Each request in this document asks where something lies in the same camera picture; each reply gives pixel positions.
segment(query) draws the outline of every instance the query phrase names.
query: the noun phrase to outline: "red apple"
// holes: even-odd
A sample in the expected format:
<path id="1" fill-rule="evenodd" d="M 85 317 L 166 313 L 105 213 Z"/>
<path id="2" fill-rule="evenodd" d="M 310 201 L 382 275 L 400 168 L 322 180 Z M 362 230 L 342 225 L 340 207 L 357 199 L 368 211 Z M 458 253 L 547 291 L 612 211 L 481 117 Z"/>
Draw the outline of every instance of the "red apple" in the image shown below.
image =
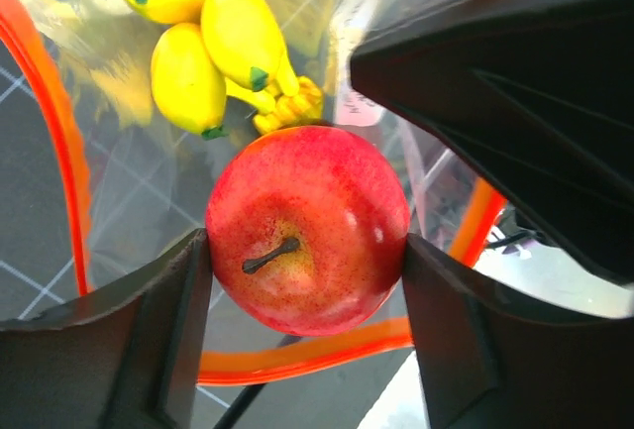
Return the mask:
<path id="1" fill-rule="evenodd" d="M 305 126 L 229 163 L 206 227 L 213 271 L 240 307 L 278 332 L 333 335 L 368 319 L 398 282 L 409 208 L 372 144 Z"/>

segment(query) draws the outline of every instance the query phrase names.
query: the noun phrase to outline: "white grid lines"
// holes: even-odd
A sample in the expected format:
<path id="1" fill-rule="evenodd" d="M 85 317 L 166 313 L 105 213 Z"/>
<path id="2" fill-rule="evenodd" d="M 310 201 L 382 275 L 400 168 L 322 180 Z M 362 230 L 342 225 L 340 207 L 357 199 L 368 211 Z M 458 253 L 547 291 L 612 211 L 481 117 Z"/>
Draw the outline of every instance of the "white grid lines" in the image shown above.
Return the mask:
<path id="1" fill-rule="evenodd" d="M 55 277 L 53 277 L 51 279 L 51 281 L 47 284 L 47 286 L 44 287 L 40 291 L 38 296 L 33 299 L 33 302 L 31 302 L 27 306 L 27 308 L 24 309 L 24 311 L 18 317 L 20 320 L 25 319 L 27 317 L 27 315 L 29 315 L 29 312 L 31 312 L 31 310 L 33 310 L 33 307 L 35 307 L 38 304 L 38 302 L 44 298 L 45 295 L 48 295 L 49 293 L 51 293 L 51 288 L 55 285 L 55 283 L 58 280 L 61 279 L 61 277 L 66 273 L 67 270 L 69 270 L 71 268 L 71 266 L 72 266 L 72 258 L 65 264 L 65 266 L 63 268 L 61 268 L 59 270 L 59 272 L 55 275 Z"/>
<path id="2" fill-rule="evenodd" d="M 213 392 L 208 391 L 203 386 L 199 386 L 199 385 L 196 385 L 196 389 L 198 389 L 200 392 L 202 392 L 205 396 L 207 396 L 210 399 L 213 399 L 214 401 L 216 401 L 218 404 L 220 404 L 225 409 L 229 409 L 229 403 L 225 402 L 224 399 L 218 397 Z"/>
<path id="3" fill-rule="evenodd" d="M 9 79 L 11 81 L 11 86 L 9 87 L 9 89 L 11 89 L 11 91 L 13 91 L 16 88 L 20 88 L 24 92 L 29 94 L 31 97 L 35 98 L 35 95 L 33 93 L 33 90 L 31 90 L 31 87 L 29 87 L 27 84 L 25 84 L 25 76 L 24 75 L 22 75 L 20 77 L 16 77 L 11 72 L 9 72 L 7 69 L 2 67 L 1 65 L 0 65 L 0 75 L 2 75 L 3 77 L 5 77 L 6 79 Z"/>
<path id="4" fill-rule="evenodd" d="M 176 146 L 178 146 L 186 137 L 186 134 L 183 134 L 177 141 L 176 141 Z M 136 181 L 141 182 L 142 184 L 144 184 L 151 192 L 152 194 L 154 194 L 158 199 L 160 199 L 162 202 L 168 204 L 171 208 L 173 208 L 175 211 L 177 211 L 183 218 L 185 218 L 187 221 L 189 221 L 190 223 L 192 223 L 194 226 L 198 227 L 198 228 L 203 228 L 204 225 L 202 223 L 201 220 L 195 219 L 193 216 L 191 216 L 187 211 L 185 211 L 184 209 L 182 209 L 180 206 L 178 206 L 176 203 L 174 203 L 173 201 L 170 201 L 165 195 L 164 193 L 162 193 L 158 188 L 156 188 L 153 184 L 151 184 L 147 178 L 144 178 L 142 176 L 140 176 L 138 173 L 136 173 L 133 169 L 131 169 L 129 166 L 127 166 L 123 161 L 119 160 L 117 157 L 114 157 L 113 155 L 111 155 L 108 150 L 103 147 L 101 144 L 98 144 L 94 141 L 91 142 L 91 144 L 95 147 L 95 149 L 97 149 L 99 152 L 101 152 L 104 155 L 109 155 L 110 160 L 112 160 L 114 163 L 116 163 L 118 166 L 120 166 L 122 169 L 124 169 L 131 177 L 133 177 Z M 158 168 L 156 170 L 154 170 L 152 172 L 152 175 L 154 175 L 154 173 L 156 173 L 159 170 L 160 165 L 162 164 L 162 162 L 159 164 Z"/>
<path id="5" fill-rule="evenodd" d="M 13 266 L 10 266 L 4 261 L 0 261 L 0 268 L 3 268 L 6 272 L 13 275 L 14 277 L 17 277 L 22 282 L 27 283 L 31 287 L 34 287 L 35 289 L 39 290 L 43 296 L 45 295 L 47 297 L 50 297 L 52 300 L 54 300 L 57 303 L 63 303 L 62 298 L 59 298 L 54 293 L 50 292 L 46 287 L 42 287 L 37 282 L 35 282 L 32 278 L 28 277 L 27 275 L 24 275 L 22 272 L 20 272 Z"/>
<path id="6" fill-rule="evenodd" d="M 207 308 L 207 313 L 209 313 L 211 309 L 214 308 L 218 304 L 218 302 L 220 301 L 220 299 L 222 298 L 224 294 L 225 294 L 225 289 L 221 288 L 220 292 L 218 292 L 218 295 L 216 295 L 214 298 L 212 298 L 209 301 L 209 307 Z"/>

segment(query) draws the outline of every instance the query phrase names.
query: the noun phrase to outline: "yellow banana bunch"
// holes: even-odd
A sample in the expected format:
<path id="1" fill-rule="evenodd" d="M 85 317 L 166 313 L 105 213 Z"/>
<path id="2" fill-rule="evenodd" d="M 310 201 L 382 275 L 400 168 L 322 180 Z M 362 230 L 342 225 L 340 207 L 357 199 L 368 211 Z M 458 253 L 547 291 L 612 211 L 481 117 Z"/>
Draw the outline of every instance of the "yellow banana bunch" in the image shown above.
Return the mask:
<path id="1" fill-rule="evenodd" d="M 298 78 L 299 92 L 294 96 L 282 95 L 277 99 L 275 110 L 264 115 L 258 113 L 253 123 L 261 135 L 302 120 L 321 119 L 324 109 L 324 94 L 315 83 L 306 76 Z"/>

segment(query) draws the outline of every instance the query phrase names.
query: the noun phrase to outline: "clear plastic bag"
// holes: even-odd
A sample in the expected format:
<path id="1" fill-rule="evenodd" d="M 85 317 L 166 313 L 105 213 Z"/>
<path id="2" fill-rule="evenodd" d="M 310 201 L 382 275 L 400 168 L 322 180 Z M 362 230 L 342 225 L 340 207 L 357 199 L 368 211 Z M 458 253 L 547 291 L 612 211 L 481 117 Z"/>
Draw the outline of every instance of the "clear plastic bag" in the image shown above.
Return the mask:
<path id="1" fill-rule="evenodd" d="M 493 227 L 488 240 L 504 238 Z M 582 268 L 564 250 L 528 239 L 488 249 L 475 270 L 539 300 L 603 318 L 634 314 L 634 287 L 621 286 Z"/>
<path id="2" fill-rule="evenodd" d="M 472 266 L 503 199 L 437 139 L 350 87 L 348 57 L 370 21 L 405 3 L 266 1 L 296 72 L 324 91 L 324 118 L 368 139 L 392 163 L 410 201 L 412 232 Z M 150 58 L 164 27 L 123 0 L 1 3 L 2 40 L 42 106 L 59 159 L 81 295 L 203 226 L 215 180 L 258 137 L 254 110 L 229 99 L 229 135 L 211 142 L 171 126 L 150 91 Z M 47 50 L 39 33 L 51 40 Z M 211 384 L 303 375 L 411 345 L 399 287 L 359 328 L 282 348 L 284 335 L 241 311 L 218 284 L 209 310 L 199 380 Z"/>

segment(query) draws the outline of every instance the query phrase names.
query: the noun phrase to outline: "apple stem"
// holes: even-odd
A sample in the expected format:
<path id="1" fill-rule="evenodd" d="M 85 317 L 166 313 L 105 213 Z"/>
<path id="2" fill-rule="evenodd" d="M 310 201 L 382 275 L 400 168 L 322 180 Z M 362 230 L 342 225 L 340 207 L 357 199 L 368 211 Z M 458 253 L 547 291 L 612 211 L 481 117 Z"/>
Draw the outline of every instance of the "apple stem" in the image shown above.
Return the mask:
<path id="1" fill-rule="evenodd" d="M 277 249 L 272 250 L 270 253 L 256 259 L 247 259 L 242 264 L 242 271 L 244 273 L 253 274 L 260 268 L 263 268 L 273 259 L 282 254 L 292 253 L 299 249 L 299 240 L 297 238 L 286 238 L 282 241 Z"/>

